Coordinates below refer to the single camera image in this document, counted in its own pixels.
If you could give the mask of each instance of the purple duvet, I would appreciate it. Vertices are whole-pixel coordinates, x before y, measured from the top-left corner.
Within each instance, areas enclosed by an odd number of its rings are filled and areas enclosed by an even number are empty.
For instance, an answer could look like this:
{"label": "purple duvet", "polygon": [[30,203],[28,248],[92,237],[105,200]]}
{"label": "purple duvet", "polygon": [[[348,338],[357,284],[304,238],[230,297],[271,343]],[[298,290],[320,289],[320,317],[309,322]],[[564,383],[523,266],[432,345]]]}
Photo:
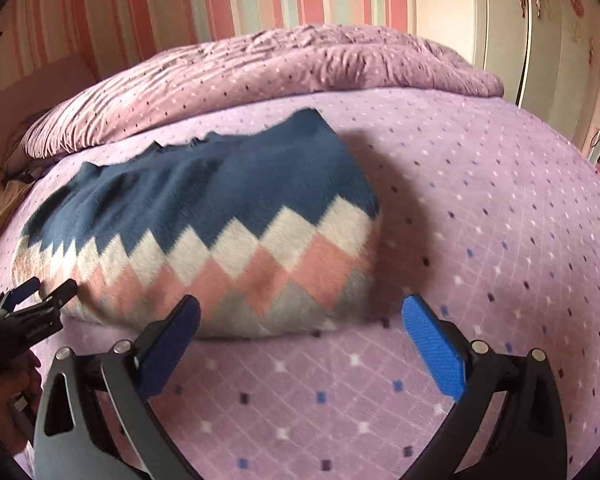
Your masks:
{"label": "purple duvet", "polygon": [[[0,290],[11,285],[24,222],[84,161],[112,164],[153,140],[181,143],[210,130],[257,132],[303,107],[342,136],[384,209],[372,297],[382,321],[193,343],[152,400],[184,455],[207,480],[398,478],[452,405],[400,326],[401,301],[414,291],[469,339],[499,352],[547,352],[573,476],[600,444],[600,176],[549,126],[499,98],[397,88],[293,96],[68,156],[2,236]],[[104,351],[126,335],[65,323],[35,348],[46,368],[60,346]]]}

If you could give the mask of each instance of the screw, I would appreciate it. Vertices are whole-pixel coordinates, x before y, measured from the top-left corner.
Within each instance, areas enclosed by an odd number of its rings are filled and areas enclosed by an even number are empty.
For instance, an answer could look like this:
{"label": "screw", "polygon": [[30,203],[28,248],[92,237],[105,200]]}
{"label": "screw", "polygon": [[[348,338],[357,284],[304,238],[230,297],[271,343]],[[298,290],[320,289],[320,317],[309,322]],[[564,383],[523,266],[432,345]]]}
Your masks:
{"label": "screw", "polygon": [[531,351],[531,357],[536,361],[544,361],[546,359],[546,354],[539,348],[534,348]]}
{"label": "screw", "polygon": [[63,346],[56,352],[56,359],[67,359],[71,355],[71,349],[68,346]]}
{"label": "screw", "polygon": [[477,354],[486,354],[489,351],[489,345],[478,339],[478,341],[471,343],[471,349]]}
{"label": "screw", "polygon": [[122,341],[118,341],[115,345],[113,345],[113,351],[116,354],[124,354],[131,350],[131,341],[128,339],[123,339]]}

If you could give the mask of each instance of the striped wallpaper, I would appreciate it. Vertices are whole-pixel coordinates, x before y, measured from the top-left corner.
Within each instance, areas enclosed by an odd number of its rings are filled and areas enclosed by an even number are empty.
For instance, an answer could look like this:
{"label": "striped wallpaper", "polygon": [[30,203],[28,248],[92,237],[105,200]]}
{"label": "striped wallpaper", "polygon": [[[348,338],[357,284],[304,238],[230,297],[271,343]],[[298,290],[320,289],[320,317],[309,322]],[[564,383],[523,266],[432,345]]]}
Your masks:
{"label": "striped wallpaper", "polygon": [[302,23],[412,32],[410,19],[407,0],[9,0],[0,14],[0,92],[76,52],[104,78],[182,44]]}

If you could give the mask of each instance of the wardrobe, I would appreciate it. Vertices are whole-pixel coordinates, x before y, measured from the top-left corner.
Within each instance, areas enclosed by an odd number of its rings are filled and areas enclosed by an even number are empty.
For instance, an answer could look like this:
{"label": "wardrobe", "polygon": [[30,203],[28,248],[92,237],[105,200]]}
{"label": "wardrobe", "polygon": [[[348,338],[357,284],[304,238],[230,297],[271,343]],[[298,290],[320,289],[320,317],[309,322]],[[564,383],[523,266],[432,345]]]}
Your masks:
{"label": "wardrobe", "polygon": [[416,33],[496,73],[504,98],[583,149],[600,122],[597,0],[415,0]]}

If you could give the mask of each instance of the hand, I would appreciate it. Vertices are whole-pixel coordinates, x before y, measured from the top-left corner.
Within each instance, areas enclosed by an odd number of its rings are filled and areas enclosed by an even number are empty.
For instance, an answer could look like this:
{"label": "hand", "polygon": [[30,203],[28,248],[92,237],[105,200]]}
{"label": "hand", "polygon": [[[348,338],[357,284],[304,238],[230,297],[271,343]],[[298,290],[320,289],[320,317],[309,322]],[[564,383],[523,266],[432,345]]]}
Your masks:
{"label": "hand", "polygon": [[12,455],[24,451],[27,439],[14,424],[7,402],[24,393],[29,406],[37,413],[42,393],[42,377],[36,370],[40,368],[40,361],[31,350],[27,353],[27,361],[29,369],[26,371],[9,370],[0,374],[0,440]]}

